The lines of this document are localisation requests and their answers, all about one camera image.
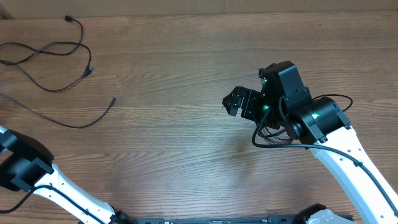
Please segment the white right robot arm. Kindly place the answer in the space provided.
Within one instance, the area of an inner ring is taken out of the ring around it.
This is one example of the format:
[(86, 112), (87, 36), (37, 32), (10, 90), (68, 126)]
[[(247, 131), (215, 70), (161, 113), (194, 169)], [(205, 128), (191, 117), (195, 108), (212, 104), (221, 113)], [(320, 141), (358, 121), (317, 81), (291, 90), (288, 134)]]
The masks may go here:
[(312, 97), (291, 61), (260, 68), (260, 91), (236, 86), (223, 98), (228, 114), (255, 122), (261, 149), (305, 148), (330, 171), (364, 223), (397, 223), (397, 193), (362, 147), (331, 94)]

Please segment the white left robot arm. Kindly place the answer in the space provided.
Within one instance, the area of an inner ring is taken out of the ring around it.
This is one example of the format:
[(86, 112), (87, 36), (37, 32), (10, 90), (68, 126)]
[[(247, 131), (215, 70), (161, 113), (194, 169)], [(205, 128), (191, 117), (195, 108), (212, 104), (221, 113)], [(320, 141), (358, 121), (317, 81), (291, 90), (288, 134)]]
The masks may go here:
[(53, 162), (53, 154), (36, 139), (1, 128), (1, 152), (12, 154), (1, 163), (1, 187), (27, 192), (14, 207), (17, 210), (31, 195), (49, 199), (80, 223), (134, 224), (136, 221), (110, 204), (100, 201), (70, 180)]

